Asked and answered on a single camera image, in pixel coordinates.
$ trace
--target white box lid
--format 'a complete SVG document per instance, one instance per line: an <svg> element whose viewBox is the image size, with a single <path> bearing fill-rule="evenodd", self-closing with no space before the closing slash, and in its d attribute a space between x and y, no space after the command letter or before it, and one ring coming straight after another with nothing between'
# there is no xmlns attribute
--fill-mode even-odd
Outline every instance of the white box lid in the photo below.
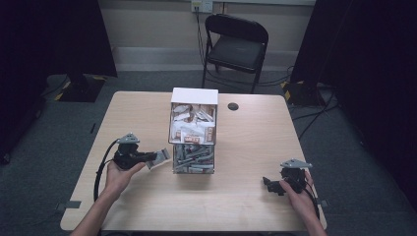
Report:
<svg viewBox="0 0 417 236"><path fill-rule="evenodd" d="M218 105L218 90L205 88L174 88L171 102Z"/></svg>

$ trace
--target box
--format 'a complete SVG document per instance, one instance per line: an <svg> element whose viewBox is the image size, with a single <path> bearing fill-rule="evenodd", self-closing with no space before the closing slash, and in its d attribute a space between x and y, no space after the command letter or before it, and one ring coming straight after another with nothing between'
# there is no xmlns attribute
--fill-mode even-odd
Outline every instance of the box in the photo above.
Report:
<svg viewBox="0 0 417 236"><path fill-rule="evenodd" d="M214 146L174 145L175 174L213 174Z"/></svg>
<svg viewBox="0 0 417 236"><path fill-rule="evenodd" d="M217 89L174 88L168 142L215 145L217 105Z"/></svg>

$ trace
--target gray carpet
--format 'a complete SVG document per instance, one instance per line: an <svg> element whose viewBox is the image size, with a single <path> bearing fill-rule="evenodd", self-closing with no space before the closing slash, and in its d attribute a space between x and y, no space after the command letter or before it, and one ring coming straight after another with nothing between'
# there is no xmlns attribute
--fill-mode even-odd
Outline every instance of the gray carpet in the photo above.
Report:
<svg viewBox="0 0 417 236"><path fill-rule="evenodd" d="M285 76L286 72L263 72L261 82ZM56 206L69 201L112 94L199 88L201 77L200 71L119 72L119 78L104 84L95 103L58 102L53 99L58 91L48 95L40 118L12 151L11 163L0 166L0 234L68 235L60 228L63 212ZM47 90L64 79L50 77ZM257 87L256 93L282 94L278 85L266 85L270 84ZM214 83L207 83L207 88L244 92ZM331 89L323 89L322 94L329 99ZM335 104L333 98L330 106ZM289 106L293 118L320 110ZM294 121L299 135L313 118ZM329 204L324 208L328 234L417 235L416 212L385 169L361 146L358 134L342 110L335 108L322 114L300 141L307 161L315 166L311 172L319 195Z"/></svg>

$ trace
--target forearm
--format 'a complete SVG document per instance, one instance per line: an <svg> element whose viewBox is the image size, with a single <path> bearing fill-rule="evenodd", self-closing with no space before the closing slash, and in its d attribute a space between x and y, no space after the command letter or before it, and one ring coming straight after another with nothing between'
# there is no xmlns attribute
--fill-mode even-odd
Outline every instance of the forearm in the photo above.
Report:
<svg viewBox="0 0 417 236"><path fill-rule="evenodd" d="M302 216L310 236L326 236L322 224L314 214Z"/></svg>
<svg viewBox="0 0 417 236"><path fill-rule="evenodd" d="M117 198L114 195L103 191L71 235L97 235L106 215L116 200Z"/></svg>

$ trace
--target chair backrest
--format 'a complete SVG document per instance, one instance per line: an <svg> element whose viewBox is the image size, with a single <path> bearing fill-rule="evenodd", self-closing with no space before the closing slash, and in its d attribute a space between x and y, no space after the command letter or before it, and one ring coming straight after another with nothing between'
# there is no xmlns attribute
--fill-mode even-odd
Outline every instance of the chair backrest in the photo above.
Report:
<svg viewBox="0 0 417 236"><path fill-rule="evenodd" d="M259 23L224 14L208 16L206 31L208 36L211 31L221 35L268 44L268 32Z"/></svg>

